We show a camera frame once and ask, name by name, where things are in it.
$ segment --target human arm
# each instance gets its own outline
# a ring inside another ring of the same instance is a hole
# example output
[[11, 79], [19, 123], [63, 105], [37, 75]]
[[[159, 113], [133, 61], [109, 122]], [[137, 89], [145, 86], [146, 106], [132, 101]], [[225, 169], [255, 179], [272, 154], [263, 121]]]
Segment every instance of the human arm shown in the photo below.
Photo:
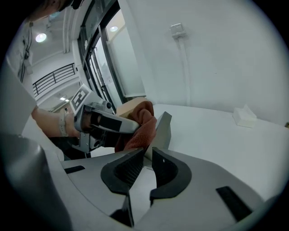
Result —
[[[59, 130], [60, 113], [53, 113], [41, 108], [35, 107], [31, 113], [32, 118], [36, 121], [37, 125], [42, 129], [47, 137], [61, 137]], [[90, 114], [84, 115], [82, 127], [89, 129], [90, 127]], [[65, 129], [70, 137], [79, 137], [79, 131], [74, 127], [73, 113], [67, 113], [65, 116]]]

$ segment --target white table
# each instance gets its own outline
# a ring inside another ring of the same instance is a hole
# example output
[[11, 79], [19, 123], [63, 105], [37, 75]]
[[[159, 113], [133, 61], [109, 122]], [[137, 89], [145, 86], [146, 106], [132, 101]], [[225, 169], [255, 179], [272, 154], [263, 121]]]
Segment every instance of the white table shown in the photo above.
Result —
[[289, 176], [289, 129], [263, 120], [245, 128], [232, 113], [154, 105], [156, 118], [164, 111], [172, 115], [170, 150], [222, 166], [264, 200], [281, 192]]

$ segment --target ceiling light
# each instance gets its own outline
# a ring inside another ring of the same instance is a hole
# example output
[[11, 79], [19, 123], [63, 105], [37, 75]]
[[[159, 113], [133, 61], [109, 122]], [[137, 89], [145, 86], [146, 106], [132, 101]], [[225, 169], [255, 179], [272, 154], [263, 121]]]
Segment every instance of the ceiling light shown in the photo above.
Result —
[[44, 33], [41, 33], [41, 34], [38, 34], [35, 38], [36, 42], [43, 42], [45, 39], [46, 39], [46, 34]]
[[117, 30], [118, 30], [118, 27], [116, 27], [116, 26], [110, 27], [110, 31], [111, 31], [111, 32], [115, 32], [115, 31], [117, 31]]
[[52, 13], [51, 15], [49, 15], [49, 19], [54, 19], [54, 18], [56, 18], [59, 14], [60, 14], [59, 11], [57, 11], [57, 12], [55, 12], [55, 13]]

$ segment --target bracelet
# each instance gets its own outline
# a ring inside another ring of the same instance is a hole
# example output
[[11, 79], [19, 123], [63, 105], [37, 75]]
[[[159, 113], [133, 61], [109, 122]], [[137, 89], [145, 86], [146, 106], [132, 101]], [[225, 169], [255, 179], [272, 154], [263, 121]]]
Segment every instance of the bracelet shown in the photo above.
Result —
[[68, 134], [67, 134], [66, 129], [65, 129], [65, 124], [66, 124], [66, 122], [65, 122], [65, 111], [61, 110], [60, 111], [60, 116], [59, 116], [59, 123], [58, 123], [59, 130], [60, 130], [61, 136], [67, 137]]

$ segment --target brown cloth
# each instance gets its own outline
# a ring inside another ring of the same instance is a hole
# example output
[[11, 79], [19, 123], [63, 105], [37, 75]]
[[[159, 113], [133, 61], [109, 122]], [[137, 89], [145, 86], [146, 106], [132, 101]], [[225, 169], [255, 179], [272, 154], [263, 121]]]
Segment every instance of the brown cloth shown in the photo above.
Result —
[[153, 104], [150, 101], [141, 102], [133, 112], [127, 117], [137, 122], [140, 127], [134, 134], [122, 134], [114, 148], [115, 152], [120, 152], [130, 148], [146, 149], [156, 135], [155, 125], [157, 119], [154, 117]]

